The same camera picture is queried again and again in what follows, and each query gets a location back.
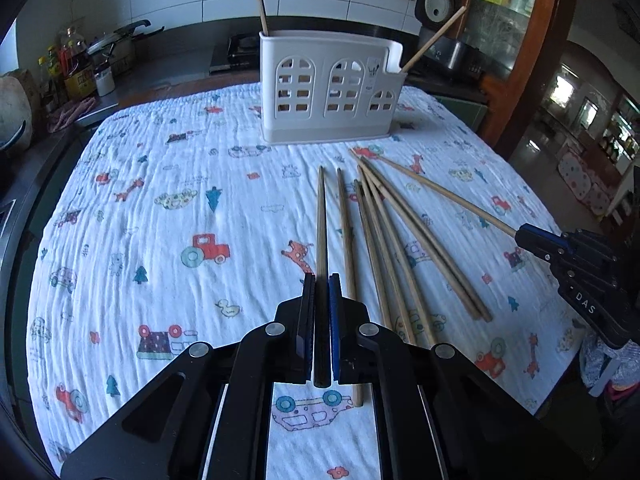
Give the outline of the light wooden chopstick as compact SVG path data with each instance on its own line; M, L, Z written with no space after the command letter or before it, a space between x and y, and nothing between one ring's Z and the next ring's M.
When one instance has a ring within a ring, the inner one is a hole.
M425 224L423 224L420 221L420 218L418 217L416 212L411 208L411 206L407 203L407 201L404 199L404 196L402 196L399 192L397 192L393 188L393 185L391 185L390 182L387 181L386 177L384 177L378 170L375 169L375 166L372 165L372 162L370 162L369 159L359 156L355 150L351 150L350 154L352 155L352 158L356 159L357 164L363 170L366 170L370 174L370 178L373 180L374 185L378 188L378 190L382 194L384 194L389 200L394 200L395 203L399 206L400 212L402 214L405 214L408 217L411 224L413 226L416 226L419 232L423 234L433 245L435 245L435 242L436 242L435 235L429 229L427 229L427 226ZM450 192L443 186L431 180L428 180L426 177L419 176L418 174L415 174L408 168L400 166L397 162L393 162L392 160L386 157L380 157L380 160L382 160L384 164L393 167L394 169L400 171L402 174L405 174L410 179L420 183L420 185L427 186L428 188L437 192L441 196L445 196L446 198L448 198L448 200L451 200L452 202L462 206L464 209L471 211L473 214L476 214L477 217L484 219L486 222L488 222L489 224L491 224L501 232L506 233L507 236L510 236L511 238L515 238L516 229L511 228L506 224L506 222L499 220L489 212L484 211L483 209L480 209L480 207L477 207L471 202L469 202L468 200L465 200L464 198L457 196L457 194Z
M442 36L444 36L452 26L454 26L454 23L459 18L462 18L465 12L466 12L466 6L460 6L460 8L450 16L450 19L446 21L446 23L443 24L442 27L437 32L435 32L434 35L431 36L431 38L427 40L427 42L422 47L420 47L419 50L416 51L416 54L413 55L413 57L410 58L410 60L404 66L401 67L400 69L401 73L404 73L404 74L408 73L408 71L411 70L413 66L416 65L416 62L418 62L420 58L422 58L422 56L428 50L430 50L431 47L433 47L434 44L436 44L436 42L440 38L442 38Z

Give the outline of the dark wooden chopstick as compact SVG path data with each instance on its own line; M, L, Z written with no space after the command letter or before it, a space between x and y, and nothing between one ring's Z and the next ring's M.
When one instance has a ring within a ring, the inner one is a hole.
M382 225L378 208L376 208L372 185L370 185L370 180L361 166L358 167L358 172L362 182L364 202L367 205L369 219L372 223L376 248L378 248L382 261L382 282L386 287L386 311L388 312L387 317L390 321L390 326L393 326L400 338L407 344L416 344L416 337L413 335L407 316L405 298L399 285L390 248L387 245L384 226Z
M268 28L265 0L257 0L257 4L258 4L258 16L260 19L260 26L262 26L262 34L265 37L268 37L269 28Z
M328 246L326 246L326 181L324 168L319 167L317 180L317 253L316 291L314 292L314 385L331 385L330 320L328 307Z
M375 241L371 231L368 208L366 203L364 202L362 185L358 179L354 181L354 188L357 196L357 203L363 228L364 240L366 241L367 252L372 270L375 292L376 296L378 297L378 307L380 308L383 325L386 328L392 328L393 323L392 318L390 317L390 308L388 307L386 289L381 273L380 260L378 260L378 251L376 250Z
M349 220L348 197L346 193L344 171L340 168L337 169L337 189L338 204L340 205L341 214L347 298L356 300L358 292L356 287L354 253L352 252L352 225ZM360 384L352 384L352 405L354 408L361 408L363 406L363 388Z
M391 204L392 199L390 196L383 193L382 188L378 185L380 180L376 178L370 169L366 170L367 177L371 182L373 188L372 194L375 201L375 207L380 215L382 222L385 226L385 233L390 239L394 254L398 260L399 267L401 268L402 275L405 278L406 284L409 289L410 306L416 311L416 315L419 319L419 324L422 326L422 333L426 339L428 348L432 348L436 344L437 339L434 335L432 326L430 324L430 312L428 312L426 303L422 296L422 292L416 282L416 278L412 273L411 266L407 259L407 255L404 251L404 246L401 245L399 235L394 226L394 222L390 218L390 214L387 212L385 205Z

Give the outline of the printed white cotton cloth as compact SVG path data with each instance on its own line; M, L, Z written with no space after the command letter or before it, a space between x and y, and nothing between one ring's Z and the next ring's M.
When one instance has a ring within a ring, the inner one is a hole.
M318 170L328 260L344 270L337 169L352 192L374 159L454 257L494 319L430 312L526 410L546 400L585 325L548 266L476 214L388 166L439 183L509 226L556 223L513 168L434 98L401 91L385 139L270 145L260 89L122 110L99 126L43 228L26 334L29 393L54 468L192 342L240 340L299 295L316 268Z

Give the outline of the wooden glass cabinet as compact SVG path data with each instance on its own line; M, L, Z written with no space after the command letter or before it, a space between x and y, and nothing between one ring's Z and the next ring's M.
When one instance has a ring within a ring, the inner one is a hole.
M451 36L478 51L488 112L480 137L509 158L548 89L577 0L461 0Z

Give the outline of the white utensil holder caddy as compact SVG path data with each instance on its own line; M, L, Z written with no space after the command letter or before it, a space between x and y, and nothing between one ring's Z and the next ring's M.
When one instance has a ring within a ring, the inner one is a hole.
M406 80L402 44L347 32L260 39L262 134L270 144L384 138Z

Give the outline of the black gas stove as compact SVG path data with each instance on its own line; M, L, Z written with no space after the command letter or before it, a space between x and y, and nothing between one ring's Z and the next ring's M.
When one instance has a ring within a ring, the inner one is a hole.
M229 70L257 70L259 67L259 36L239 34L225 44L216 44L208 71L211 75Z

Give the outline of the white small jar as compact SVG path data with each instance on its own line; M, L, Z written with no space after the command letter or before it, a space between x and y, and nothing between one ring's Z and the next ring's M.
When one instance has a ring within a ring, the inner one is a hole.
M98 96L107 96L115 90L115 81L111 66L108 64L97 67L94 71L94 82Z

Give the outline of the pink rag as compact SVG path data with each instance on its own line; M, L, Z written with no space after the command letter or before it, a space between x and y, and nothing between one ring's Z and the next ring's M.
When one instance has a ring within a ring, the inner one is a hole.
M97 98L67 102L47 118L47 132L55 133L69 127L76 119L93 110L98 104Z

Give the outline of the soy sauce bottle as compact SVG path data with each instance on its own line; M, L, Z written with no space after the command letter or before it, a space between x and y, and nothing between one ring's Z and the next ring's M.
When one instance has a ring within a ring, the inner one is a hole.
M80 101L96 93L88 44L74 26L66 28L58 51L68 96Z

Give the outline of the steel pressure cooker pot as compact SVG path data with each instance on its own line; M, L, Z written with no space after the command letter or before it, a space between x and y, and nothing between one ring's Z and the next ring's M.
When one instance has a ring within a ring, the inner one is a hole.
M136 64L136 47L141 41L161 34L165 27L153 27L149 20L132 22L110 34L96 38L88 47L93 67L99 72L107 65L113 78L119 80L129 74Z

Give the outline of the yellow oil bottle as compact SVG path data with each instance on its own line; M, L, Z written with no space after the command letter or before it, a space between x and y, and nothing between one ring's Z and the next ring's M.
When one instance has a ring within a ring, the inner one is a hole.
M48 47L46 56L38 58L40 69L40 96L48 113L53 113L66 102L66 88L62 66L55 46Z

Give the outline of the round wooden cutting board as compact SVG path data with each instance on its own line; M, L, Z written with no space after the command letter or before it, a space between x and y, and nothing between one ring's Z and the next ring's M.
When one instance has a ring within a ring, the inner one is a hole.
M39 94L29 70L12 70L1 77L1 144L6 144L25 125L12 151L26 151L32 143Z

